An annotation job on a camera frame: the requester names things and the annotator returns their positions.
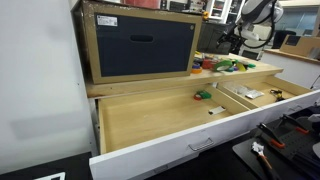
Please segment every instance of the box handle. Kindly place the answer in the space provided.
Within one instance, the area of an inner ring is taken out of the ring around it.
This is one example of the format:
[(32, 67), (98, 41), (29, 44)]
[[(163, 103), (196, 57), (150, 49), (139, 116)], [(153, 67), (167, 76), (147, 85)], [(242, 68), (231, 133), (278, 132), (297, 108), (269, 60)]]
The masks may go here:
[(207, 147), (209, 147), (209, 146), (211, 146), (211, 145), (214, 144), (213, 140), (212, 140), (210, 137), (207, 139), (207, 141), (208, 141), (208, 140), (210, 141), (210, 143), (204, 144), (204, 145), (202, 145), (202, 146), (200, 146), (200, 147), (197, 147), (197, 148), (193, 148), (193, 147), (191, 146), (191, 144), (189, 144), (188, 146), (190, 147), (190, 149), (192, 149), (192, 151), (199, 151), (199, 150), (201, 150), (201, 149), (207, 148)]
[(153, 42), (153, 36), (149, 35), (131, 35), (130, 40), (132, 42), (150, 43)]

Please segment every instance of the drawer compartment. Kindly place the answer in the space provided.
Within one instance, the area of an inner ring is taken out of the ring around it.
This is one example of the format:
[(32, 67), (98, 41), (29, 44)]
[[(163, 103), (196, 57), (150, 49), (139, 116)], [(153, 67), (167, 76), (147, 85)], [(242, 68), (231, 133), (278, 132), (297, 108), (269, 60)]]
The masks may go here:
[[(212, 98), (194, 100), (199, 90)], [(218, 106), (226, 111), (208, 113)], [(212, 126), (246, 111), (247, 107), (210, 85), (101, 99), (101, 155), (90, 159), (92, 176), (130, 179), (197, 154), (231, 138), (213, 136)]]
[[(212, 98), (194, 100), (193, 95), (199, 90), (211, 93)], [(226, 111), (216, 115), (208, 113), (218, 106)], [(101, 154), (247, 110), (208, 85), (100, 99)]]
[[(263, 92), (264, 95), (256, 99), (249, 99), (242, 95), (238, 95), (235, 92), (236, 88), (232, 87), (238, 85)], [(270, 93), (270, 90), (281, 90), (282, 97), (285, 99), (290, 99), (311, 92), (310, 89), (281, 80), (274, 76), (257, 77), (235, 82), (222, 82), (218, 84), (218, 89), (250, 109), (275, 103), (276, 97)]]

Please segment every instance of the wooden drawer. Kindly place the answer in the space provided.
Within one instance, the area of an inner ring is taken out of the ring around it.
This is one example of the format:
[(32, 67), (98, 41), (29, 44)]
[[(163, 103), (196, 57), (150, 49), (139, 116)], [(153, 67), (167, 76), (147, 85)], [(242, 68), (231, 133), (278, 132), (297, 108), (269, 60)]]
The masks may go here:
[[(242, 85), (251, 89), (255, 89), (257, 91), (263, 92), (264, 95), (256, 99), (246, 98), (244, 96), (234, 93), (231, 87), (232, 84), (230, 83), (235, 83), (237, 85)], [(281, 80), (274, 76), (250, 78), (234, 82), (222, 82), (219, 83), (218, 89), (250, 109), (255, 109), (269, 104), (274, 104), (276, 98), (270, 93), (271, 89), (281, 90), (283, 97), (287, 100), (311, 92), (310, 89), (306, 89), (296, 84)]]
[[(211, 99), (196, 101), (199, 90)], [(226, 111), (210, 115), (223, 106)], [(210, 85), (99, 100), (100, 156), (90, 159), (95, 179), (129, 179), (234, 137), (213, 136), (220, 120), (249, 109)]]

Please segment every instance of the red object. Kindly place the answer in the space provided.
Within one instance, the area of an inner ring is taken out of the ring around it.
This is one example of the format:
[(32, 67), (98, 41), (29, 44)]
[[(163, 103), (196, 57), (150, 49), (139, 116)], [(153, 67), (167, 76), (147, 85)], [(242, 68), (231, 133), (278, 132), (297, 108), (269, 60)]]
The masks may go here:
[(125, 4), (151, 9), (160, 9), (160, 0), (124, 0)]
[(270, 143), (273, 144), (274, 146), (276, 146), (279, 149), (283, 149), (285, 147), (285, 144), (280, 144), (274, 139), (271, 139)]
[(202, 68), (203, 69), (212, 69), (213, 68), (212, 61), (208, 60), (208, 59), (203, 60)]
[(193, 96), (193, 99), (195, 99), (195, 100), (197, 100), (197, 101), (200, 101), (202, 98), (201, 98), (201, 96), (200, 96), (199, 94), (195, 94), (195, 95)]
[(308, 134), (309, 133), (308, 130), (304, 130), (304, 129), (300, 128), (300, 127), (296, 127), (296, 131), (301, 132), (302, 134)]

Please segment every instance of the cabinet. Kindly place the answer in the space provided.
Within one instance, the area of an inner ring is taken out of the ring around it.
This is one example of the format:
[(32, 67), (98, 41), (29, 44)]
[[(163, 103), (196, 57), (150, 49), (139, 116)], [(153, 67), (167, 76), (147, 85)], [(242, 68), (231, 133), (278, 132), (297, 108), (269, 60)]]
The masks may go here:
[[(235, 55), (225, 57), (244, 59)], [(190, 77), (128, 83), (88, 82), (88, 97), (96, 101), (100, 126), (96, 128), (100, 155), (90, 159), (94, 179), (147, 178), (240, 136), (260, 122), (267, 123), (284, 112), (311, 106), (319, 98), (320, 91), (310, 92), (273, 77), (283, 69), (248, 61), (257, 67), (247, 72), (204, 70)], [(267, 83), (287, 92), (297, 90), (285, 101), (253, 103), (256, 106), (247, 107), (244, 101), (219, 88), (230, 81)], [(195, 101), (192, 97), (198, 90), (210, 92), (211, 99)], [(208, 113), (218, 106), (226, 111)]]
[(207, 4), (209, 19), (219, 23), (234, 23), (240, 17), (245, 0), (210, 0)]

